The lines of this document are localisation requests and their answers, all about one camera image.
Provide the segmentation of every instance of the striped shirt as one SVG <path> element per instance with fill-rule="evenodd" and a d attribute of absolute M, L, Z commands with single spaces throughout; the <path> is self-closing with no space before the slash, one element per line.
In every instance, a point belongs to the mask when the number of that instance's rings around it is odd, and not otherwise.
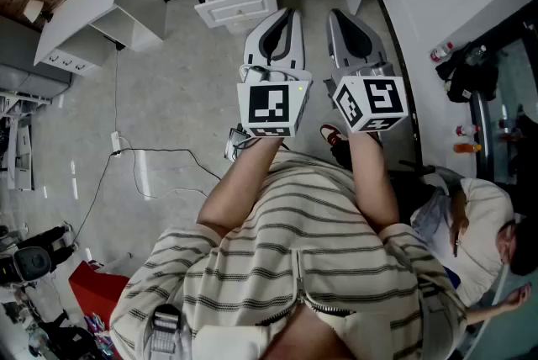
<path fill-rule="evenodd" d="M 240 228 L 161 236 L 111 317 L 120 354 L 149 359 L 152 313 L 171 303 L 177 358 L 257 358 L 248 346 L 263 353 L 304 302 L 357 358 L 447 357 L 466 323 L 443 267 L 406 225 L 377 235 L 354 191 L 348 171 L 278 152 Z"/>

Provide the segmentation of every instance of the hand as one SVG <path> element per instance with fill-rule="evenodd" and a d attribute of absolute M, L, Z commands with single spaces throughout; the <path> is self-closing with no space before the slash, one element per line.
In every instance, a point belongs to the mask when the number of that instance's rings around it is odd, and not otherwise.
<path fill-rule="evenodd" d="M 532 291 L 532 284 L 526 283 L 523 287 L 519 287 L 506 296 L 501 302 L 501 308 L 503 312 L 509 312 L 511 310 L 517 310 L 523 303 L 530 299 L 530 293 Z"/>
<path fill-rule="evenodd" d="M 456 256 L 456 235 L 457 239 L 465 235 L 467 227 L 469 226 L 469 219 L 464 215 L 454 216 L 454 221 L 451 226 L 451 245 L 454 251 L 454 257 Z"/>

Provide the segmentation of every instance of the red shoe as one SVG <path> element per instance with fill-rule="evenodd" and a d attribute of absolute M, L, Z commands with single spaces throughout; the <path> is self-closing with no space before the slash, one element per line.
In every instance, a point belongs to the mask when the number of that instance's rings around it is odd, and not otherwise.
<path fill-rule="evenodd" d="M 345 135 L 343 135 L 340 130 L 338 130 L 334 125 L 331 124 L 321 125 L 319 132 L 327 141 L 327 143 L 329 143 L 329 145 L 331 146 L 334 146 L 338 142 L 341 142 L 343 140 L 347 140 L 347 137 L 345 137 Z"/>

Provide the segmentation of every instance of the concrete floor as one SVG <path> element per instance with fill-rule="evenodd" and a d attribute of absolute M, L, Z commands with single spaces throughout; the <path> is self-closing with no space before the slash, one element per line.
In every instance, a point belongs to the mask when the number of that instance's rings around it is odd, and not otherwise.
<path fill-rule="evenodd" d="M 169 2 L 164 43 L 142 53 L 122 50 L 117 61 L 111 56 L 90 77 L 75 77 L 61 107 L 56 98 L 33 117 L 35 190 L 7 193 L 5 180 L 0 185 L 2 207 L 12 224 L 27 222 L 30 235 L 62 221 L 68 221 L 75 230 L 80 227 L 112 151 L 116 62 L 119 133 L 134 148 L 190 148 L 204 166 L 220 176 L 226 172 L 229 162 L 223 158 L 224 144 L 229 128 L 240 120 L 235 85 L 240 80 L 245 36 L 230 36 L 223 28 L 207 28 L 193 9 L 196 3 Z M 335 118 L 322 82 L 333 68 L 325 20 L 331 8 L 345 8 L 345 1 L 279 0 L 279 5 L 300 9 L 306 66 L 314 75 L 298 137 L 286 143 L 293 150 L 330 159 L 329 147 L 319 135 L 321 121 Z M 380 34 L 388 59 L 398 70 L 377 1 L 363 0 L 359 16 Z M 410 123 L 387 134 L 385 151 L 391 168 L 396 168 L 399 158 L 413 159 Z M 147 182 L 147 190 L 154 196 L 176 187 L 209 193 L 215 184 L 215 179 L 197 167 L 186 152 L 138 153 L 135 173 L 139 185 Z M 135 189 L 132 153 L 113 157 L 78 237 L 80 251 L 58 267 L 54 280 L 43 278 L 37 290 L 30 290 L 30 296 L 47 320 L 54 319 L 61 307 L 71 320 L 80 320 L 67 279 L 86 259 L 87 248 L 100 262 L 130 251 L 133 258 L 118 270 L 130 276 L 149 256 L 164 229 L 194 222 L 203 200 L 202 195 L 189 192 L 172 193 L 161 200 L 145 199 Z"/>

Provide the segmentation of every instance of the orange bottle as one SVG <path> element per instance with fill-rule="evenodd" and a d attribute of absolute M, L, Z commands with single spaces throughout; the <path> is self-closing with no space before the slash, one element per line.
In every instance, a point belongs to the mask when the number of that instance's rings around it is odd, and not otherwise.
<path fill-rule="evenodd" d="M 454 152 L 457 154 L 476 154 L 482 149 L 482 145 L 477 143 L 456 143 Z"/>

